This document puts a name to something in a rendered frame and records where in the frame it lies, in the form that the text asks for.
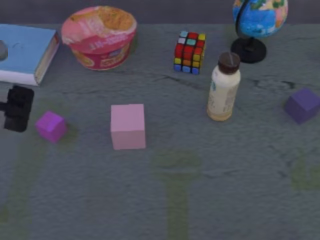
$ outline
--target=gray wall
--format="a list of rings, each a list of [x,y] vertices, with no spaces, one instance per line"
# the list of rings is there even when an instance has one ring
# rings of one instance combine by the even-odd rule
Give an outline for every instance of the gray wall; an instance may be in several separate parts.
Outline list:
[[[71,13],[110,5],[134,14],[139,23],[231,23],[234,0],[1,0],[0,22],[57,24]],[[289,0],[291,24],[320,23],[320,1]]]

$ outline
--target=tabletop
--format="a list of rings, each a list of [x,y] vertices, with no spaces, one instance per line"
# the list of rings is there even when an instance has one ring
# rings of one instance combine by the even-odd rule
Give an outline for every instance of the tabletop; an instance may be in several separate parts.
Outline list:
[[[173,70],[181,30],[207,34],[200,75]],[[0,130],[0,239],[319,239],[320,116],[297,125],[283,105],[303,87],[320,95],[320,25],[264,39],[266,59],[240,66],[232,117],[215,122],[211,73],[234,39],[232,25],[142,24],[131,56],[106,72],[62,45],[32,87],[28,130]],[[3,98],[11,84],[0,85]],[[116,104],[144,104],[146,149],[113,150]],[[35,129],[48,110],[68,124],[57,144]]]

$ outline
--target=continent on globe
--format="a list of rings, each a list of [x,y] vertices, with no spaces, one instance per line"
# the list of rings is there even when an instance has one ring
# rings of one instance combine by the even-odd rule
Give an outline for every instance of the continent on globe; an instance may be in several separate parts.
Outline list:
[[[233,18],[245,0],[235,0]],[[253,38],[264,38],[276,33],[288,16],[288,0],[250,0],[240,19],[240,30]]]

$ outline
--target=book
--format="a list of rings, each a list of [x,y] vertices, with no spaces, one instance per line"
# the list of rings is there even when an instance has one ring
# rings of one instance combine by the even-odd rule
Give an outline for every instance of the book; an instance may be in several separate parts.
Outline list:
[[[39,86],[60,39],[54,29],[0,24],[0,40],[7,57],[0,59],[0,82]]]

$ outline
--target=globe stand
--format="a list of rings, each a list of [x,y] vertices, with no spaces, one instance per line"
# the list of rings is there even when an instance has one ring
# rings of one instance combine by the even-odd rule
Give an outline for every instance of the globe stand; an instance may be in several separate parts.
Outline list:
[[[261,62],[267,55],[266,45],[254,37],[238,38],[231,45],[231,51],[246,64]]]

